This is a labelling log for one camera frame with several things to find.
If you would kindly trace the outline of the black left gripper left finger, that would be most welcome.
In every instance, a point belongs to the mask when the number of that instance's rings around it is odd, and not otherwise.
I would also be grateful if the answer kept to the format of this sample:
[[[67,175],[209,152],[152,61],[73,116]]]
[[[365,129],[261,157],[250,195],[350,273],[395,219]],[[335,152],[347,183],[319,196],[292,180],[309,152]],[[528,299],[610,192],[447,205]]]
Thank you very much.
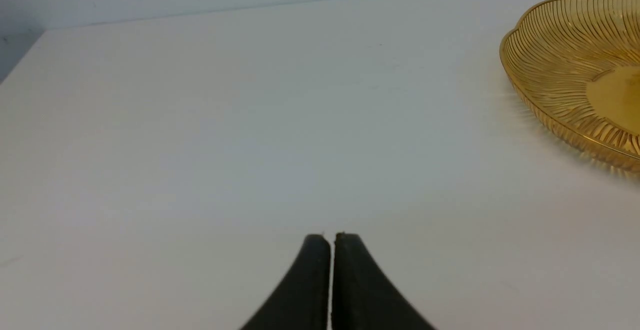
[[[242,328],[326,329],[331,256],[322,235],[306,235],[286,275]]]

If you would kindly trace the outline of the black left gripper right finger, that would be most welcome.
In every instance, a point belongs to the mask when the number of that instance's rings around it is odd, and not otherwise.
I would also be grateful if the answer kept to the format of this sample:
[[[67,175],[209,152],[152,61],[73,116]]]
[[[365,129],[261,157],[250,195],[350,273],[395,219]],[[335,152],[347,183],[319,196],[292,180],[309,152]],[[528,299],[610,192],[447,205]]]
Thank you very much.
[[[434,329],[374,260],[358,234],[334,241],[333,329]]]

